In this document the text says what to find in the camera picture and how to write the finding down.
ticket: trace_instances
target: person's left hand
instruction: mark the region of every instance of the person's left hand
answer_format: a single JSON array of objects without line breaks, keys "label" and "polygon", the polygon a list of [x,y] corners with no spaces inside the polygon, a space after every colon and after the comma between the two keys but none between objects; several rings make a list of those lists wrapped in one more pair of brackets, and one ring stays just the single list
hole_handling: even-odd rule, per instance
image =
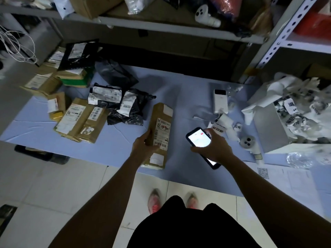
[{"label": "person's left hand", "polygon": [[138,137],[132,145],[130,157],[137,160],[139,165],[147,158],[150,158],[151,155],[159,148],[158,145],[147,146],[145,144],[145,140],[150,133],[151,129],[148,129],[142,136]]}]

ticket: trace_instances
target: black shorts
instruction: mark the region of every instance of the black shorts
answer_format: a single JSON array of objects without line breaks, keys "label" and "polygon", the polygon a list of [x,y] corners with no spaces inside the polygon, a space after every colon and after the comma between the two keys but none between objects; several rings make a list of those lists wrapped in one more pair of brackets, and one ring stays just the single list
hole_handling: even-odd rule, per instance
[{"label": "black shorts", "polygon": [[172,196],[158,212],[142,221],[128,247],[259,247],[252,236],[216,204],[204,210],[187,209]]}]

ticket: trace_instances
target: phone screen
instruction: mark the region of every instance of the phone screen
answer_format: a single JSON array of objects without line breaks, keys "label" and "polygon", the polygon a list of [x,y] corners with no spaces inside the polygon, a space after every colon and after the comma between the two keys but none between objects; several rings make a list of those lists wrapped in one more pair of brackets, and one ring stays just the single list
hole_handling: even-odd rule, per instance
[{"label": "phone screen", "polygon": [[[188,136],[192,143],[197,147],[206,147],[210,144],[211,139],[201,130],[197,130],[192,135]],[[215,165],[216,162],[213,162],[207,159],[212,165]]]}]

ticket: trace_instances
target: hand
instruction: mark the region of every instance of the hand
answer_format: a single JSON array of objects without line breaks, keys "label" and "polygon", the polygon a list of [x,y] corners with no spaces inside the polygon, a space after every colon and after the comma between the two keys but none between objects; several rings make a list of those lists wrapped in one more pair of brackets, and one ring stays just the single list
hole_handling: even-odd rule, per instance
[{"label": "hand", "polygon": [[213,129],[204,129],[212,137],[212,141],[206,147],[191,147],[191,151],[199,153],[217,163],[222,163],[233,157],[232,148],[228,145],[224,137],[218,135]]},{"label": "hand", "polygon": [[151,155],[159,148],[158,145],[147,146],[145,144],[145,140],[150,133],[151,129],[148,129],[143,135],[138,137],[132,145],[130,157],[137,160],[139,162],[139,165],[147,158],[150,158]]}]

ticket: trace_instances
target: pink shoe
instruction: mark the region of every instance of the pink shoe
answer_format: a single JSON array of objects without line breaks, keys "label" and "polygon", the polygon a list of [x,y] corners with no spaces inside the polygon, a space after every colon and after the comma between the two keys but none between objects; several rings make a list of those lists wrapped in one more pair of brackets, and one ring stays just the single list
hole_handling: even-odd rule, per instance
[{"label": "pink shoe", "polygon": [[191,196],[188,198],[186,202],[186,208],[198,209],[198,200],[194,194],[191,194]]},{"label": "pink shoe", "polygon": [[150,214],[157,212],[161,208],[160,197],[156,189],[149,196],[147,206]]}]

